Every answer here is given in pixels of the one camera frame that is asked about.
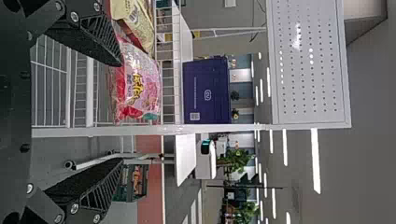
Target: navy blue box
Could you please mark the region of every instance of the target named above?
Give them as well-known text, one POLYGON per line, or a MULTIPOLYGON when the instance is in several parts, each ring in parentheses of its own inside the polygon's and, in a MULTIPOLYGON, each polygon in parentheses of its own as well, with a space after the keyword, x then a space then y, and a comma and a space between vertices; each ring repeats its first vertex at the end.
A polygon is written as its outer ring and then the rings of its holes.
POLYGON ((183 63, 184 123, 231 123, 229 85, 226 58, 183 63))

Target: green plant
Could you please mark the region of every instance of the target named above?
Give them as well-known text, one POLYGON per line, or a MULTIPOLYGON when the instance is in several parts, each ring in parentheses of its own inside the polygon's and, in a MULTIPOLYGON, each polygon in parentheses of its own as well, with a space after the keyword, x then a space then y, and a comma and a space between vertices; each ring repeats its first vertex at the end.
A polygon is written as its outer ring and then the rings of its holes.
POLYGON ((239 119, 239 110, 236 110, 235 108, 231 111, 231 116, 233 119, 239 119))
POLYGON ((232 101, 238 101, 238 100, 239 100, 239 92, 237 92, 237 91, 232 91, 232 92, 231 92, 231 100, 232 100, 232 101))
POLYGON ((248 151, 241 148, 228 150, 225 157, 218 158, 218 165, 230 167, 231 173, 237 171, 242 174, 245 171, 244 167, 252 157, 253 155, 249 155, 248 151))
POLYGON ((259 206, 246 202, 241 208, 235 210, 234 221, 236 224, 249 224, 251 219, 259 214, 259 206))

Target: snack package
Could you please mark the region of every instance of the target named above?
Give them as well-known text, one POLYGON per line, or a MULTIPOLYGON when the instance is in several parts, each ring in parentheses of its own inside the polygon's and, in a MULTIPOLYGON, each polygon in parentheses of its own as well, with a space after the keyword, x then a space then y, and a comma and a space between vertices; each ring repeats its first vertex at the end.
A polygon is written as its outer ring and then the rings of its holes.
POLYGON ((116 123, 123 119, 157 119, 161 113, 161 74, 156 62, 118 37, 124 64, 108 67, 108 89, 116 123))
POLYGON ((110 0, 111 17, 116 20, 123 32, 133 34, 132 40, 152 58, 154 54, 154 25, 152 5, 148 0, 110 0))

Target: fluorescent light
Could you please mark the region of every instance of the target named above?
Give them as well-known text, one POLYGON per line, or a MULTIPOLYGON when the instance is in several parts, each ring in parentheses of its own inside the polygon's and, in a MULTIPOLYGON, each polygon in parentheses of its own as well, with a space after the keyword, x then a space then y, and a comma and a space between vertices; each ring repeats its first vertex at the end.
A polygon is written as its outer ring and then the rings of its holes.
POLYGON ((264 91, 262 89, 262 78, 260 78, 260 100, 264 103, 264 91))
POLYGON ((254 130, 254 139, 257 138, 257 130, 254 130))
POLYGON ((288 136, 286 134, 286 129, 282 130, 283 138, 283 163, 288 166, 288 136))
POLYGON ((254 158, 254 164, 256 164, 256 174, 258 174, 259 173, 259 166, 257 165, 258 164, 258 158, 256 157, 256 158, 254 158))
POLYGON ((253 63, 253 60, 250 62, 250 73, 251 73, 251 77, 254 77, 254 63, 253 63))
POLYGON ((256 86, 256 106, 259 106, 259 87, 256 86))
POLYGON ((259 181, 262 183, 262 164, 259 163, 259 181))
POLYGON ((312 174, 314 178, 314 190, 320 194, 320 162, 319 162, 319 143, 318 143, 318 129, 311 129, 311 143, 312 143, 312 174))
POLYGON ((271 76, 270 76, 270 68, 267 67, 267 89, 268 89, 268 97, 271 97, 271 76))
POLYGON ((272 189, 272 196, 273 196, 273 218, 276 219, 276 191, 272 189))
POLYGON ((260 190, 256 189, 256 200, 257 200, 257 204, 259 204, 259 199, 260 199, 260 190))
POLYGON ((264 197, 267 198, 268 197, 268 180, 267 180, 267 173, 264 173, 264 197))
POLYGON ((286 224, 290 224, 291 220, 290 220, 290 213, 286 212, 286 224))
POLYGON ((260 201, 260 220, 264 221, 264 210, 262 207, 262 201, 260 201))
POLYGON ((274 154, 274 136, 272 130, 270 130, 270 152, 274 154))

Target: perforated metal panel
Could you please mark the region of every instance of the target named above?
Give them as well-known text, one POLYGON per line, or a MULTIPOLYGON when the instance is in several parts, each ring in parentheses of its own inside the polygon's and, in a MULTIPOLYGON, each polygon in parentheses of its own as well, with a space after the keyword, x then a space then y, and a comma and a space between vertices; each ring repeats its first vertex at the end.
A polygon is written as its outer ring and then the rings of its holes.
POLYGON ((350 126, 341 0, 267 0, 273 123, 350 126))

